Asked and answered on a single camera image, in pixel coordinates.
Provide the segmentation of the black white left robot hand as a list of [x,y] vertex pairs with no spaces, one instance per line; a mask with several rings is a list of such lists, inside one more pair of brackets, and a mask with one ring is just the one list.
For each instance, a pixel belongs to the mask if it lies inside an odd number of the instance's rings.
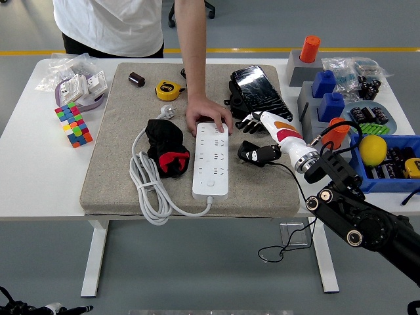
[[86,305],[75,308],[66,308],[60,303],[51,303],[35,310],[29,311],[29,314],[35,315],[80,315],[92,311],[94,306]]

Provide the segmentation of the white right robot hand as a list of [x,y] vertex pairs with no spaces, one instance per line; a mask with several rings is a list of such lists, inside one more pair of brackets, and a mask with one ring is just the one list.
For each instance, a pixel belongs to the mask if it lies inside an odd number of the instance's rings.
[[264,127],[280,146],[281,153],[289,155],[295,170],[305,173],[319,158],[318,151],[309,146],[289,121],[271,112],[252,112],[236,123],[244,133],[254,133]]

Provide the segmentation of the person's left hand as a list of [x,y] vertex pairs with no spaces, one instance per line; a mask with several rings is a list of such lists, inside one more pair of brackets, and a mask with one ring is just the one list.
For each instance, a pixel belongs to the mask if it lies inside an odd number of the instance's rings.
[[202,117],[212,119],[221,133],[224,132],[223,124],[228,127],[229,134],[232,133],[234,122],[230,110],[209,100],[204,94],[188,94],[185,116],[188,130],[193,137],[196,137],[197,122]]

